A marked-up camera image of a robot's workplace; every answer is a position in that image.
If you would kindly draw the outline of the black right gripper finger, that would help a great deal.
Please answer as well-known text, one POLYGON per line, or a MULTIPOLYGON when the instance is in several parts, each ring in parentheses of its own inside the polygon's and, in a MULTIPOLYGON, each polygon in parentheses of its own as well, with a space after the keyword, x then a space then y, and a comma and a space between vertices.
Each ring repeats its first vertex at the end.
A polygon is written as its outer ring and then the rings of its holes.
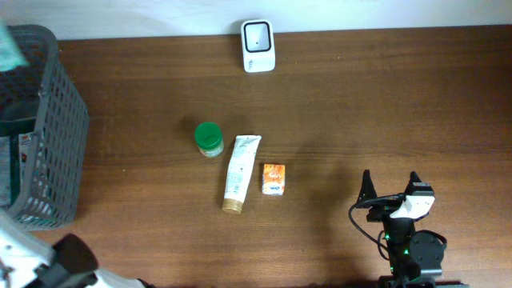
POLYGON ((422 189, 422 181, 415 171, 410 172, 410 179, 404 190, 404 194, 414 194, 422 189))
POLYGON ((364 170, 362 174, 361 189, 358 194, 357 204, 362 204, 377 198, 377 193, 372 182, 370 171, 364 170))

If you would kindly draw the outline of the small orange carton box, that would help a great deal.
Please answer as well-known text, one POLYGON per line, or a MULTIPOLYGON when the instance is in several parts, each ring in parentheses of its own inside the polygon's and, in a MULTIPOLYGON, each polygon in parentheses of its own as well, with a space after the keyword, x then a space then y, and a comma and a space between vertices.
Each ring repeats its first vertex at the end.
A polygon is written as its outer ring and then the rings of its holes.
POLYGON ((262 193, 264 195, 283 196, 286 187, 286 166, 265 164, 262 172, 262 193))

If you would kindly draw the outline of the white cream tube gold cap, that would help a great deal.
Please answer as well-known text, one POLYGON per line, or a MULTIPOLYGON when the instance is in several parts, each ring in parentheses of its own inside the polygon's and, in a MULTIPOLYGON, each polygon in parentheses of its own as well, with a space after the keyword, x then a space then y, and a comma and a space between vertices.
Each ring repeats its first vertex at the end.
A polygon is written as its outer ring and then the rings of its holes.
POLYGON ((239 135, 228 165, 222 210, 240 214, 246 199, 261 135, 239 135))

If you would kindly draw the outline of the green lid jar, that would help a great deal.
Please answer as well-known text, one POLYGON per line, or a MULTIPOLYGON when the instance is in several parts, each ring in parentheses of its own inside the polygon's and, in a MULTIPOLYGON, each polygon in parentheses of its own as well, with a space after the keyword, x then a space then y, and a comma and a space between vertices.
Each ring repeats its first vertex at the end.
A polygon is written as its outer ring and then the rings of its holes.
POLYGON ((204 156, 215 158, 224 150, 224 141, 221 129, 214 122, 203 122, 194 131, 195 143, 204 156))

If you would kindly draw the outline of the pale green wipes packet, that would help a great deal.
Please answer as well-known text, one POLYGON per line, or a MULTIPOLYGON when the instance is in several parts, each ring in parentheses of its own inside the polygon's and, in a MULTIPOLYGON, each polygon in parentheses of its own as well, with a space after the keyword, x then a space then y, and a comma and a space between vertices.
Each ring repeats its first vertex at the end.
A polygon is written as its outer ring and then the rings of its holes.
POLYGON ((21 52, 7 25, 1 22, 0 71, 7 72, 29 63, 21 52))

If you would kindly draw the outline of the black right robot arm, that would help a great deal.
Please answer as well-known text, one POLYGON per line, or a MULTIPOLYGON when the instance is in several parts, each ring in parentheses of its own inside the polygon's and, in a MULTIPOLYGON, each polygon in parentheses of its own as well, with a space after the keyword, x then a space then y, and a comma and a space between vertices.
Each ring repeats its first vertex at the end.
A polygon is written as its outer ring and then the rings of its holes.
POLYGON ((417 230, 415 223, 429 215, 434 190, 416 172, 403 192, 378 196, 370 172, 362 173, 358 199, 348 211, 352 225, 378 248, 390 265, 390 275, 381 276, 377 287, 465 287, 462 282, 440 282, 447 239, 431 230, 417 230), (354 210, 366 210, 368 222, 380 222, 383 229, 372 237, 354 220, 354 210))

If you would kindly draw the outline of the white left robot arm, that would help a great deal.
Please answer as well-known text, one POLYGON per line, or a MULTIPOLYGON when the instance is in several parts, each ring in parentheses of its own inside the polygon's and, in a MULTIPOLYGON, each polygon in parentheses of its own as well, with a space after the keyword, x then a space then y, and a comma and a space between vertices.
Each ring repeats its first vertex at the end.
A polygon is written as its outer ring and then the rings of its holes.
POLYGON ((1 212, 1 286, 9 288, 154 288, 140 278, 124 278, 100 267, 77 235, 55 244, 24 231, 1 212))

